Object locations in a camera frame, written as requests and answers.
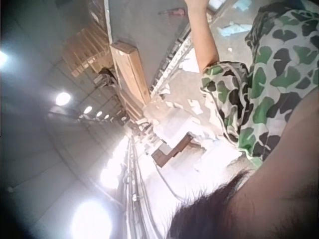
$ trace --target green camouflage pattern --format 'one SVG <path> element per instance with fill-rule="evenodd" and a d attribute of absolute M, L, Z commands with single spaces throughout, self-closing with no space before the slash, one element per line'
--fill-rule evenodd
<path fill-rule="evenodd" d="M 250 71 L 239 62 L 205 70 L 201 91 L 214 102 L 224 136 L 250 159 L 277 146 L 297 104 L 318 87 L 319 15 L 262 8 L 246 42 Z"/>

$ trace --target wooden board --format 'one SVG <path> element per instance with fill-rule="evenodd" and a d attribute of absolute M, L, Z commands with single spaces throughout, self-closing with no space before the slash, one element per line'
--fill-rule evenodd
<path fill-rule="evenodd" d="M 132 95 L 143 105 L 151 101 L 138 50 L 126 43 L 115 42 L 111 45 L 114 61 Z"/>

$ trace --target ceiling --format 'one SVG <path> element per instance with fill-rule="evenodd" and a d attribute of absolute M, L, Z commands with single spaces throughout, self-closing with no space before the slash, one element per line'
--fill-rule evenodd
<path fill-rule="evenodd" d="M 1 204 L 35 238 L 72 238 L 70 225 L 87 200 L 101 202 L 112 218 L 111 238 L 120 238 L 123 212 L 109 196 L 121 198 L 103 188 L 100 175 L 126 134 L 101 119 L 121 105 L 112 89 L 95 89 L 92 71 L 74 78 L 61 57 L 65 40 L 90 20 L 86 4 L 1 4 L 1 51 L 8 56 L 1 68 Z M 59 107 L 61 92 L 71 101 Z M 79 119 L 88 106 L 92 111 Z"/>

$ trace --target black hair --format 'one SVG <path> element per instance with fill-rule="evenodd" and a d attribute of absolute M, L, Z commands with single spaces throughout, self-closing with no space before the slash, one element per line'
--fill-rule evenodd
<path fill-rule="evenodd" d="M 255 237 L 249 232 L 241 232 L 237 226 L 234 208 L 229 206 L 247 174 L 248 172 L 242 171 L 212 194 L 199 197 L 191 205 L 182 205 L 171 221 L 166 239 L 254 239 Z M 307 189 L 306 192 L 301 192 L 301 195 L 295 195 L 292 200 L 300 200 L 305 196 L 308 198 L 308 194 Z M 307 215 L 303 220 L 297 214 L 294 217 L 289 216 L 262 238 L 317 239 L 319 238 L 317 211 Z"/>
<path fill-rule="evenodd" d="M 208 196 L 201 196 L 192 205 L 182 205 L 174 215 L 167 239 L 229 239 L 227 228 L 233 227 L 229 202 L 247 175 L 240 172 L 228 184 Z"/>

